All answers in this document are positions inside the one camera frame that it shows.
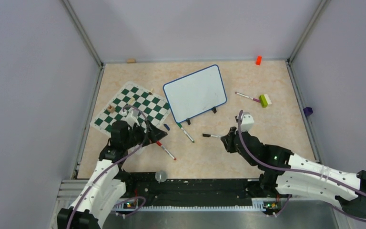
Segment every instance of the dark blue object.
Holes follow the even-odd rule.
[[[312,111],[311,107],[304,108],[305,117],[308,117],[308,116],[312,115],[313,113],[314,113],[314,111]]]
[[[164,126],[167,130],[170,130],[170,128],[168,127],[168,125],[163,124],[163,126]]]

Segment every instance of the whiteboard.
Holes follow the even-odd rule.
[[[177,123],[226,103],[224,83],[216,64],[166,83],[163,91]]]

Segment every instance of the green marker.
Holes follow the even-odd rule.
[[[190,141],[194,143],[194,140],[192,139],[192,137],[190,137],[189,133],[185,131],[185,129],[183,129],[183,126],[180,123],[178,123],[177,125],[180,127],[180,129],[183,130],[184,134],[190,139]]]

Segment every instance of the green and white checkered board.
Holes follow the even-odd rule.
[[[127,105],[131,98],[135,99],[132,105],[143,111],[147,119],[156,127],[162,125],[171,112],[165,98],[157,94],[150,95],[149,90],[136,83],[127,82],[91,121],[91,126],[110,137],[112,124],[116,120],[125,120],[125,116],[122,115],[122,108]],[[107,111],[109,105],[115,108],[115,112],[110,113]],[[140,124],[143,123],[144,120],[141,115],[138,116],[138,121]]]

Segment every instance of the beige tabletop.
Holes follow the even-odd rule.
[[[237,153],[227,153],[218,138],[202,137],[202,133],[227,134],[231,126],[237,125],[235,116],[241,109],[253,116],[255,124],[250,134],[261,142],[279,145],[309,160],[314,159],[284,61],[263,61],[260,66],[253,61],[107,64],[93,117],[127,81],[153,88],[154,93],[165,97],[162,90],[165,83],[212,64],[220,68],[227,102],[217,107],[216,114],[209,111],[191,119],[191,125],[182,123],[195,143],[184,135],[170,114],[165,120],[170,131],[160,127],[168,133],[161,142],[177,160],[172,160],[160,147],[152,144],[142,154],[128,158],[123,169],[127,172],[164,170],[169,178],[258,178],[261,171],[250,166]],[[273,104],[262,108],[257,102],[235,95],[235,91],[253,97],[268,94]],[[105,134],[89,128],[78,178],[91,176],[107,139]]]

